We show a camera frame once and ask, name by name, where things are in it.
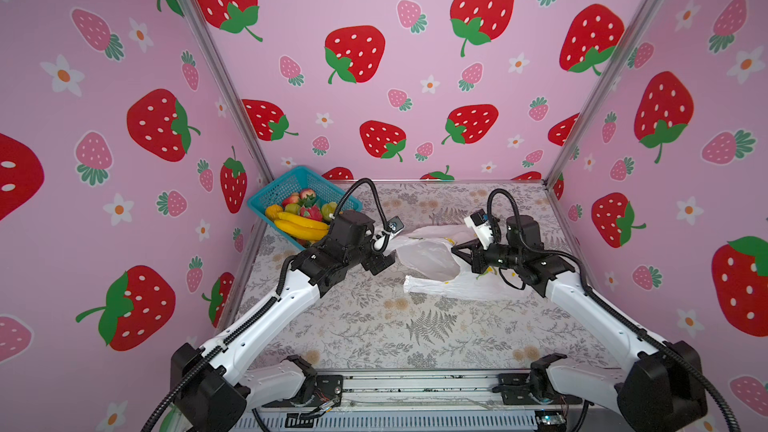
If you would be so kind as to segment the white lemon print plastic bag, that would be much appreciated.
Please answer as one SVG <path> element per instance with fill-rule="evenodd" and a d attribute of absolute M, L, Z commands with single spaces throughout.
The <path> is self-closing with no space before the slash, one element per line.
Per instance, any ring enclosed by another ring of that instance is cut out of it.
<path fill-rule="evenodd" d="M 531 295 L 530 288 L 518 290 L 505 284 L 519 282 L 514 273 L 501 276 L 488 268 L 475 274 L 470 264 L 451 252 L 453 246 L 471 238 L 470 229 L 463 225 L 442 225 L 402 232 L 391 239 L 387 250 L 406 269 L 404 291 L 469 301 L 512 301 Z"/>

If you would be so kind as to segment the pink fake dragon fruit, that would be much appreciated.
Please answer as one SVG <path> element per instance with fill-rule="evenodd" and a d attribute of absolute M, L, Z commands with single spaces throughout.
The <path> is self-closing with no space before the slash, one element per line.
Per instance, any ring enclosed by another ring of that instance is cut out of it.
<path fill-rule="evenodd" d="M 300 209 L 300 216 L 313 221 L 324 221 L 322 211 L 317 205 L 313 205 L 312 207 L 302 207 Z"/>

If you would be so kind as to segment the yellow fake banana bunch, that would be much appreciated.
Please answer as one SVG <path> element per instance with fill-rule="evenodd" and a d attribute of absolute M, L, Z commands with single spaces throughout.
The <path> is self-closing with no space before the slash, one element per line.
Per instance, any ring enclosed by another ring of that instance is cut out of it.
<path fill-rule="evenodd" d="M 274 225 L 289 236 L 309 242 L 323 239 L 329 232 L 329 225 L 312 219 L 304 218 L 288 212 L 279 212 Z"/>

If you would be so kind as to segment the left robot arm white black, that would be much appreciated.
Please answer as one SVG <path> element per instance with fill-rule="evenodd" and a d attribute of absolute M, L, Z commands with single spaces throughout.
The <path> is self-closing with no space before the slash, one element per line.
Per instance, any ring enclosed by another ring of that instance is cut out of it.
<path fill-rule="evenodd" d="M 338 202 L 328 234 L 314 245 L 285 259 L 275 289 L 223 332 L 197 349 L 188 344 L 172 356 L 171 385 L 143 425 L 151 431 L 170 406 L 196 431 L 227 431 L 245 411 L 248 367 L 290 322 L 362 266 L 372 275 L 394 262 L 386 251 L 400 225 L 384 213 L 383 228 L 362 212 L 346 209 L 345 193 Z"/>

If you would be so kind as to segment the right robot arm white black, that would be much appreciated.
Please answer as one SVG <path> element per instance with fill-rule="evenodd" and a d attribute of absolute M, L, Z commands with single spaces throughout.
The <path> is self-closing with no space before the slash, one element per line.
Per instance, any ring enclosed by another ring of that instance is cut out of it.
<path fill-rule="evenodd" d="M 723 394 L 704 375 L 701 358 L 684 341 L 671 343 L 641 327 L 615 308 L 589 284 L 582 262 L 574 255 L 546 250 L 539 225 L 517 206 L 506 220 L 493 213 L 492 190 L 483 209 L 466 218 L 474 239 L 452 248 L 473 272 L 490 266 L 512 270 L 531 288 L 576 319 L 617 361 L 618 370 L 580 364 L 562 353 L 534 361 L 523 385 L 501 384 L 500 393 L 523 393 L 540 404 L 560 396 L 580 398 L 619 414 L 635 431 L 678 431 L 704 418 L 714 403 L 730 431 L 741 426 Z"/>

